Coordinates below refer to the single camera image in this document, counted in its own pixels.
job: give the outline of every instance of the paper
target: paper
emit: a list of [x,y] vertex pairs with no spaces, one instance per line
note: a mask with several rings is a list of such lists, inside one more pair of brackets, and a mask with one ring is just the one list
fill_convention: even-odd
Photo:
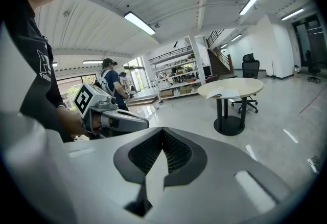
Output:
[[240,93],[237,88],[229,88],[226,89],[224,87],[218,87],[216,89],[213,89],[210,91],[206,97],[206,99],[211,98],[211,97],[221,97],[223,99],[228,99],[228,98],[239,98]]

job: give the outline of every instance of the backpack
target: backpack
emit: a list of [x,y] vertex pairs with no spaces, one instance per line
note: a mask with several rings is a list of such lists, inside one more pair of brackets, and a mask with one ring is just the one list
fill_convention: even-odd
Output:
[[108,86],[108,81],[105,79],[105,77],[109,71],[111,71],[111,70],[106,70],[102,75],[100,74],[100,77],[95,81],[94,85],[98,86],[104,92],[108,93],[109,95],[111,95],[113,97],[115,88],[113,88],[113,91],[111,91]]

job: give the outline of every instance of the shelf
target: shelf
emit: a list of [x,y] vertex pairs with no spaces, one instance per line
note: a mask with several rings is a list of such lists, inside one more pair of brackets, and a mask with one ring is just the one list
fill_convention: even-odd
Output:
[[163,80],[166,80],[166,79],[176,78],[176,77],[184,76],[184,75],[195,73],[195,72],[198,72],[198,70],[186,72],[186,73],[179,74],[179,75],[174,75],[174,76],[171,76],[171,77],[167,77],[165,79],[159,79],[158,81],[160,82],[160,81],[163,81]]
[[188,85],[195,84],[195,83],[200,83],[200,80],[197,79],[196,81],[193,81],[193,82],[190,82],[190,83],[183,82],[183,83],[174,84],[174,85],[171,85],[170,87],[165,87],[163,89],[160,89],[160,91],[166,91],[168,89],[172,89],[172,88],[176,88],[176,87],[188,86]]
[[192,60],[192,61],[183,62],[183,63],[176,64],[176,65],[172,65],[172,66],[170,66],[170,67],[168,67],[168,68],[160,69],[160,70],[157,70],[157,71],[154,71],[154,72],[157,73],[157,72],[160,72],[160,71],[169,70],[169,69],[172,69],[172,68],[174,68],[174,67],[176,67],[176,66],[183,66],[183,65],[185,65],[185,64],[190,64],[190,63],[193,63],[193,62],[196,62],[196,60]]
[[171,97],[161,98],[161,99],[172,99],[172,98],[178,98],[178,97],[183,97],[183,96],[193,95],[193,94],[198,94],[198,91],[194,91],[194,92],[186,93],[186,94],[181,94],[181,95],[178,95],[178,96],[171,96]]

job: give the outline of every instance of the white tabletop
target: white tabletop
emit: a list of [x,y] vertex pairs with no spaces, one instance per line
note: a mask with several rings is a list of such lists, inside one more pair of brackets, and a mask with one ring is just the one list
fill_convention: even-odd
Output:
[[222,79],[200,86],[198,88],[198,93],[206,97],[210,91],[218,87],[224,87],[226,89],[238,89],[240,93],[239,98],[243,98],[258,93],[263,89],[264,84],[258,79],[250,78]]

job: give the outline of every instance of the round table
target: round table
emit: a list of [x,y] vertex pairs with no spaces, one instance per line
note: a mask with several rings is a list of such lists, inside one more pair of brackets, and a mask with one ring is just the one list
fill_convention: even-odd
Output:
[[[246,105],[247,97],[260,92],[264,84],[258,79],[251,78],[230,78],[213,81],[211,83],[205,84],[198,88],[198,93],[204,97],[207,97],[208,93],[213,89],[218,87],[224,87],[225,89],[238,89],[239,97],[242,99],[242,112],[241,118],[228,115],[228,99],[230,97],[213,97],[217,99],[217,119],[214,122],[214,128],[219,133],[226,136],[235,136],[240,134],[245,127],[245,115],[246,115]],[[222,117],[222,99],[224,99],[224,117]]]

